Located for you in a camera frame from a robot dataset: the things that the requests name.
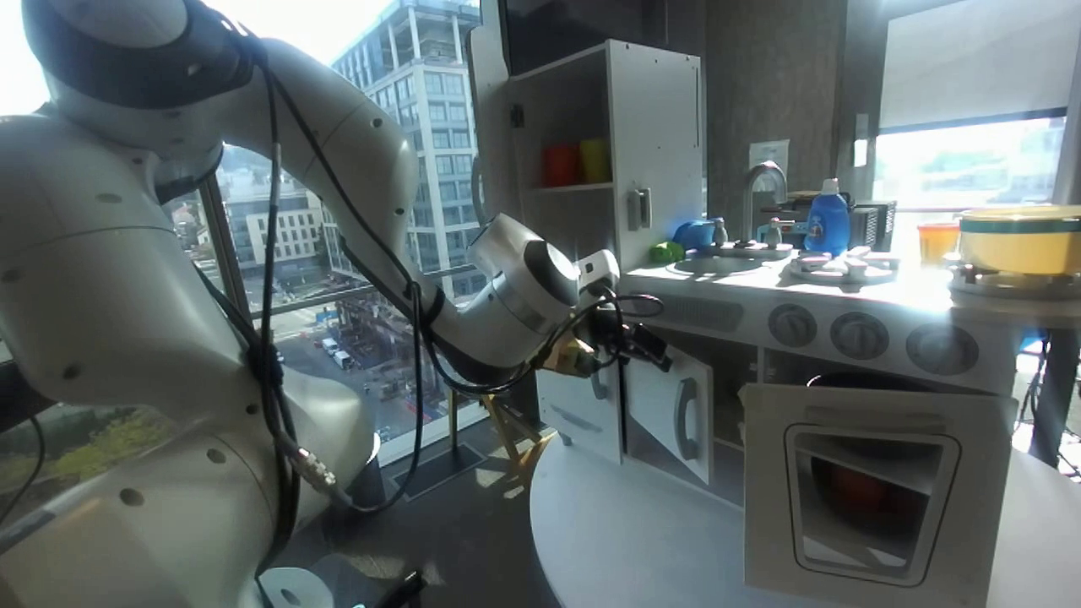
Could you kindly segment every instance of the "white table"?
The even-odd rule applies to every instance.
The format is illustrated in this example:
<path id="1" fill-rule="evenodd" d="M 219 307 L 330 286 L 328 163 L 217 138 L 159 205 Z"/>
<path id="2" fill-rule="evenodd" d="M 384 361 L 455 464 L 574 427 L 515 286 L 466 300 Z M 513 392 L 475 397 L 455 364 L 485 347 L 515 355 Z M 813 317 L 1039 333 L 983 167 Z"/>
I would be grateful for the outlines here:
<path id="1" fill-rule="evenodd" d="M 744 585 L 744 509 L 643 464 L 550 442 L 529 486 L 542 576 L 566 608 L 820 604 Z M 1012 452 L 991 585 L 995 608 L 1081 604 L 1081 486 Z"/>

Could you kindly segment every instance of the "stove knob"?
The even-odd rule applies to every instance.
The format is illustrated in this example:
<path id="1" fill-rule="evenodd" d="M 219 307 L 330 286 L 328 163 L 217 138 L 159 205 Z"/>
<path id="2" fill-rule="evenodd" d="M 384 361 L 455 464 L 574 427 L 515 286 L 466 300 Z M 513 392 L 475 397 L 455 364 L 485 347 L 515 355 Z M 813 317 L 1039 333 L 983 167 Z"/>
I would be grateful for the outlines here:
<path id="1" fill-rule="evenodd" d="M 771 334 L 788 347 L 804 347 L 818 334 L 818 322 L 806 307 L 782 304 L 771 316 Z"/>
<path id="2" fill-rule="evenodd" d="M 930 375 L 961 375 L 978 361 L 978 347 L 961 328 L 920 328 L 908 334 L 905 351 Z"/>
<path id="3" fill-rule="evenodd" d="M 829 338 L 847 358 L 878 358 L 888 347 L 888 328 L 868 316 L 838 317 Z"/>

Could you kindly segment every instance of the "sky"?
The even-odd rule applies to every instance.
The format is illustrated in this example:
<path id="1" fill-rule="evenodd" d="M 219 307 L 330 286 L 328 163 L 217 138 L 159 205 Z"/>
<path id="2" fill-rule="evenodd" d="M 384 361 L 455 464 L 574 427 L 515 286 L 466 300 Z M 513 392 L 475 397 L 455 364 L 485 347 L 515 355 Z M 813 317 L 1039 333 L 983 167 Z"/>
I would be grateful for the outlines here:
<path id="1" fill-rule="evenodd" d="M 206 0 L 261 36 L 297 43 L 333 61 L 393 0 Z M 0 0 L 0 115 L 34 112 L 46 100 L 40 67 L 22 40 L 20 0 Z"/>

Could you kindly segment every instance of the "red object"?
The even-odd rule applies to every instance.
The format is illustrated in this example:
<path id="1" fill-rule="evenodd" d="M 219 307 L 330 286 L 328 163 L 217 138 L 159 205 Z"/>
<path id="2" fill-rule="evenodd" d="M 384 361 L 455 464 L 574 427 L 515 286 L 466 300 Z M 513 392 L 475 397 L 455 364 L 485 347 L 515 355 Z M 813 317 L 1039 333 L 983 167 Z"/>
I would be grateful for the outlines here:
<path id="1" fill-rule="evenodd" d="M 579 182 L 579 152 L 576 147 L 547 147 L 542 149 L 542 187 L 570 187 Z"/>

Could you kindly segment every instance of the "faucet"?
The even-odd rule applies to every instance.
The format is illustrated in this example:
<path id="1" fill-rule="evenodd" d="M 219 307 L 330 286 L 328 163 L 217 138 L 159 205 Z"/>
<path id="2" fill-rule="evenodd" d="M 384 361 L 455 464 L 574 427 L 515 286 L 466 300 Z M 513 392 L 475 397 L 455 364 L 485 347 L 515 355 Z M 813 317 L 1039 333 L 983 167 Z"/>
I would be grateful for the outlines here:
<path id="1" fill-rule="evenodd" d="M 781 205 L 782 204 L 782 187 L 788 187 L 788 176 L 782 176 L 782 169 L 775 167 L 775 163 L 757 163 L 757 167 L 751 167 L 745 169 L 745 176 L 744 176 L 744 241 L 737 244 L 737 247 L 751 247 L 754 244 L 754 182 L 761 181 L 761 176 L 772 176 L 772 205 Z"/>

